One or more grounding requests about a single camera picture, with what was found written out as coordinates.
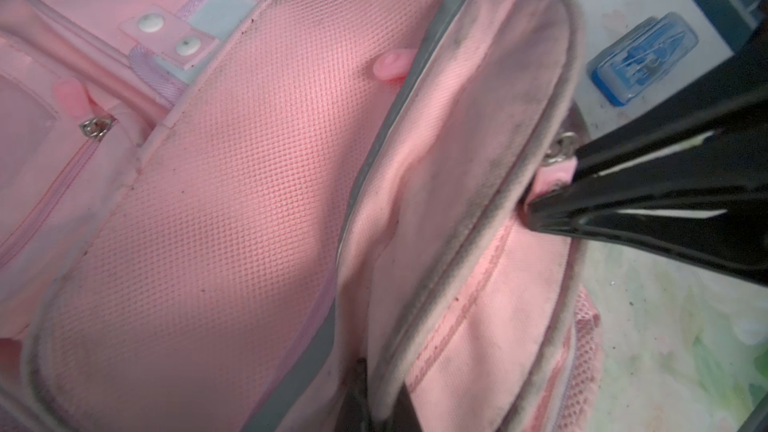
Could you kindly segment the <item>pink student backpack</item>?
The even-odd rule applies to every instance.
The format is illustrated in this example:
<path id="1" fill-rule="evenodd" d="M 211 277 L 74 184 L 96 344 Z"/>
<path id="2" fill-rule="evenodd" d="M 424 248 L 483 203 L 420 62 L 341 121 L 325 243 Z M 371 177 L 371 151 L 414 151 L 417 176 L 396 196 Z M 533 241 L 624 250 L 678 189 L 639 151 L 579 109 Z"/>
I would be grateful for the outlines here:
<path id="1" fill-rule="evenodd" d="M 576 0 L 1 0 L 1 427 L 580 431 Z"/>

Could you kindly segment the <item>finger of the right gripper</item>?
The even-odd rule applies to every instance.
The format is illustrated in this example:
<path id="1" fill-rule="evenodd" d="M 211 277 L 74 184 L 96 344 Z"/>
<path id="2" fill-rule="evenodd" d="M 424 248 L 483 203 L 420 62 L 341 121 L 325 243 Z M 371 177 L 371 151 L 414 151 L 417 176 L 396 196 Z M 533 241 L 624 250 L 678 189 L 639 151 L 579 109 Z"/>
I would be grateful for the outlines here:
<path id="1" fill-rule="evenodd" d="M 632 247 L 759 286 L 767 284 L 767 134 L 703 144 L 533 200 L 536 232 Z"/>
<path id="2" fill-rule="evenodd" d="M 705 132 L 767 154 L 767 23 L 733 56 L 644 115 L 577 150 L 583 179 Z"/>

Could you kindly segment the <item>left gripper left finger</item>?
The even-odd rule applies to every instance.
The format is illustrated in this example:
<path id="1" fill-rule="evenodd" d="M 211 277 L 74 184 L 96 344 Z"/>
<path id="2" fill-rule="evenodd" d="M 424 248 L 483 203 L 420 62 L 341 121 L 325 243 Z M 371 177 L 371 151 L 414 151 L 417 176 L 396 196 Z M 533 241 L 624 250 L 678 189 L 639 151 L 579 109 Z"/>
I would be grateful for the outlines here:
<path id="1" fill-rule="evenodd" d="M 368 432 L 369 404 L 367 361 L 356 361 L 345 381 L 345 395 L 334 426 L 335 432 Z"/>

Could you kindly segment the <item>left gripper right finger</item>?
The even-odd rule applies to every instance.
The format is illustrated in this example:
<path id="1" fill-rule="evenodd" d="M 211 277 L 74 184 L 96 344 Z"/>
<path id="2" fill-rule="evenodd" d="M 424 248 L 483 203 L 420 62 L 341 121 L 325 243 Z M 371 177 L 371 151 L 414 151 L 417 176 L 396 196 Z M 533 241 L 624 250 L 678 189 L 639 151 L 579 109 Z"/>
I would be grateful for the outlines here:
<path id="1" fill-rule="evenodd" d="M 386 421 L 386 430 L 388 432 L 422 431 L 411 397 L 405 385 L 400 389 L 392 414 Z"/>

